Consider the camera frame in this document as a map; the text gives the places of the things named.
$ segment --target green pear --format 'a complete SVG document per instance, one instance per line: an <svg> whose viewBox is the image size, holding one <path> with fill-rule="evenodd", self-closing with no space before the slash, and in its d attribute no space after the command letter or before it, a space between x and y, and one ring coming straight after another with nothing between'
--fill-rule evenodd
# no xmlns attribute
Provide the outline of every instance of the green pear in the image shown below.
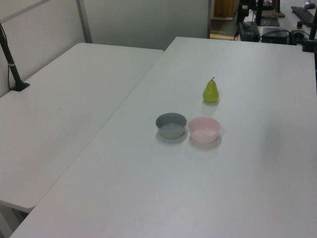
<svg viewBox="0 0 317 238"><path fill-rule="evenodd" d="M213 81L214 77L207 83L203 93L203 99L208 103L214 103L219 99L219 93L216 82Z"/></svg>

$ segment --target black cable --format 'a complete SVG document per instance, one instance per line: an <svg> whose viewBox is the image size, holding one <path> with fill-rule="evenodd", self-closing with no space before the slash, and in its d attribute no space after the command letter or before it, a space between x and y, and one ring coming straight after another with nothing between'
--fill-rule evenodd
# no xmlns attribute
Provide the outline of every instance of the black cable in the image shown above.
<svg viewBox="0 0 317 238"><path fill-rule="evenodd" d="M4 31L4 29L3 29L2 25L1 25L1 22L0 22L0 28L1 28L1 31L3 32L3 34L4 34L5 41L8 42L8 40L6 39L5 31Z"/></svg>
<svg viewBox="0 0 317 238"><path fill-rule="evenodd" d="M291 34L291 32L288 31L288 30L270 31L270 32L266 32L265 34L261 35L261 36L260 36L260 39L261 39L263 36L271 35L271 34L274 34L274 33L276 33L276 32L288 32L288 34Z"/></svg>
<svg viewBox="0 0 317 238"><path fill-rule="evenodd" d="M4 35L4 37L5 37L6 43L8 43L8 40L7 40L5 31L4 31L4 29L3 29L2 25L1 25L1 22L0 22L0 29L1 29L1 31L2 31L2 33L3 33L3 35ZM8 65L8 87L9 87L9 91L10 91L11 88L10 88L10 81L9 81L9 79L10 79L10 67L9 67L9 65Z"/></svg>
<svg viewBox="0 0 317 238"><path fill-rule="evenodd" d="M10 67L9 67L9 65L8 65L8 87L9 87L9 91L11 91L9 76L10 76Z"/></svg>

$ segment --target pink bowl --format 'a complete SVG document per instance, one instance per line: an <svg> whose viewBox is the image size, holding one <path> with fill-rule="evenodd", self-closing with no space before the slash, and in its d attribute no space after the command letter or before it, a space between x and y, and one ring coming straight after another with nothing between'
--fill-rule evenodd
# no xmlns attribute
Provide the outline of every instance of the pink bowl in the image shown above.
<svg viewBox="0 0 317 238"><path fill-rule="evenodd" d="M220 123L208 117L192 119L188 124L192 138L199 143L210 143L217 139L220 131Z"/></svg>

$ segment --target cabinet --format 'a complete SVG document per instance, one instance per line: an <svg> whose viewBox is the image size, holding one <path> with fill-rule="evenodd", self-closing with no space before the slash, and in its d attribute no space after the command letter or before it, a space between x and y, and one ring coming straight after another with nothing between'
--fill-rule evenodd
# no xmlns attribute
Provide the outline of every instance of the cabinet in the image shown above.
<svg viewBox="0 0 317 238"><path fill-rule="evenodd" d="M235 14L236 1L238 0L211 0L211 18L232 20Z"/></svg>

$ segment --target white wall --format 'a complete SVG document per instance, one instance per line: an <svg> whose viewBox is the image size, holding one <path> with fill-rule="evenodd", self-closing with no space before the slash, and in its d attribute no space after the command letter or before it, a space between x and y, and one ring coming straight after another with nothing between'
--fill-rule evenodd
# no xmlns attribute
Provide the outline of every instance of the white wall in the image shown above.
<svg viewBox="0 0 317 238"><path fill-rule="evenodd" d="M165 50L207 38L210 0L83 0L93 43Z"/></svg>
<svg viewBox="0 0 317 238"><path fill-rule="evenodd" d="M28 0L28 3L39 2ZM21 10L21 0L0 0L1 7ZM0 21L7 17L0 11ZM22 80L79 42L85 42L76 0L50 0L2 24ZM0 97L8 92L7 62L0 50Z"/></svg>

